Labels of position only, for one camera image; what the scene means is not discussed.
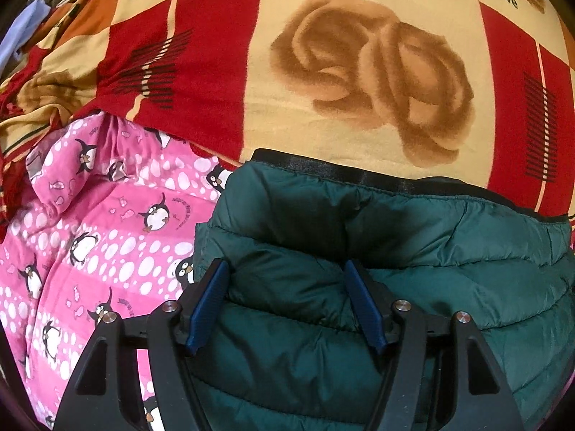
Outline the dark green puffer jacket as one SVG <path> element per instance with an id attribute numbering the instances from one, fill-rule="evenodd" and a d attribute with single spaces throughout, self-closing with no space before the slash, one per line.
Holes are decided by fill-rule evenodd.
<path id="1" fill-rule="evenodd" d="M 352 262 L 424 312 L 472 315 L 535 429 L 574 363 L 566 217 L 443 178 L 259 150 L 196 228 L 194 275 L 231 267 L 189 372 L 215 430 L 360 430 L 384 379 L 343 286 Z"/>

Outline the pink penguin fleece blanket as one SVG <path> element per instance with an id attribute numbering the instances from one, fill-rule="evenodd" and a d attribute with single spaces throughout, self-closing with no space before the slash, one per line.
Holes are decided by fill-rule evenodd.
<path id="1" fill-rule="evenodd" d="M 55 423 L 106 313 L 149 313 L 192 282 L 195 228 L 228 175 L 184 141 L 106 113 L 29 154 L 1 246 L 1 323 L 42 423 Z"/>

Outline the red cream rose blanket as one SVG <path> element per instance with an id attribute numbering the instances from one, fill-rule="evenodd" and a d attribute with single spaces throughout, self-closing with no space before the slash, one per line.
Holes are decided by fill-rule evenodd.
<path id="1" fill-rule="evenodd" d="M 553 0 L 67 0 L 1 85 L 1 215 L 24 159 L 96 110 L 243 162 L 258 148 L 574 210 L 574 38 Z"/>

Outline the lavender cloth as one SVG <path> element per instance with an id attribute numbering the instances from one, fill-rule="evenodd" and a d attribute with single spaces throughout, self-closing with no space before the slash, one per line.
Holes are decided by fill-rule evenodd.
<path id="1" fill-rule="evenodd" d="M 22 59 L 22 47 L 29 41 L 50 12 L 51 7 L 43 0 L 33 0 L 15 18 L 1 41 L 1 72 L 4 72 L 11 63 Z"/>

